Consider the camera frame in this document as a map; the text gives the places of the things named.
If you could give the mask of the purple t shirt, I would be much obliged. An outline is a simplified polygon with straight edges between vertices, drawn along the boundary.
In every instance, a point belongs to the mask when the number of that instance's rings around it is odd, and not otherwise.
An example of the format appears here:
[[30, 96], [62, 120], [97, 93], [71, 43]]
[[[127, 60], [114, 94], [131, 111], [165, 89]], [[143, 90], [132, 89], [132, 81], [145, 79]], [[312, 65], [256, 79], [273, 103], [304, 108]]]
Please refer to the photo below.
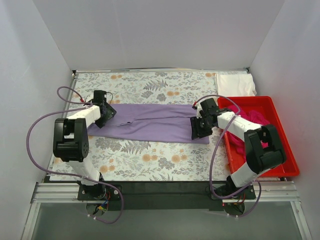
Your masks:
[[102, 128], [92, 124], [94, 137], [131, 141], [203, 144], [209, 137], [192, 139], [190, 118], [196, 115], [190, 104], [115, 104], [116, 114]]

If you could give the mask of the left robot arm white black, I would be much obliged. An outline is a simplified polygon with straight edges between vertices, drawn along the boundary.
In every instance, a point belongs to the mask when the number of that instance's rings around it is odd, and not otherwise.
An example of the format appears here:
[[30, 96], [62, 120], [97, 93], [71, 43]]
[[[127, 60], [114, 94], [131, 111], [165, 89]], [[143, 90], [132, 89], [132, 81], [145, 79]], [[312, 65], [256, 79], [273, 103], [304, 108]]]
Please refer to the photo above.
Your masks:
[[95, 200], [106, 196], [106, 186], [101, 184], [103, 176], [94, 167], [89, 154], [88, 127], [101, 129], [116, 115], [116, 110], [107, 102], [107, 91], [94, 90], [90, 100], [92, 106], [85, 107], [77, 113], [58, 118], [54, 122], [53, 154], [70, 166], [79, 175], [78, 184], [84, 193]]

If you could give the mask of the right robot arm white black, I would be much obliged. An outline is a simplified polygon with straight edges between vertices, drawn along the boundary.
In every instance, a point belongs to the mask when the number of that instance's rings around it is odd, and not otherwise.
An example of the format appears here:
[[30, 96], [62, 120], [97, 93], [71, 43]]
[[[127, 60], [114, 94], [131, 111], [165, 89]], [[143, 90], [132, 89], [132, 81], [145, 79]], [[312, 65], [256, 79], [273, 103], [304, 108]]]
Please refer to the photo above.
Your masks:
[[230, 133], [244, 144], [244, 164], [229, 175], [224, 186], [214, 192], [237, 199], [245, 188], [259, 176], [285, 163], [287, 156], [277, 128], [272, 124], [254, 123], [235, 110], [220, 108], [213, 98], [200, 99], [192, 108], [196, 116], [190, 118], [192, 140], [208, 137], [213, 128]]

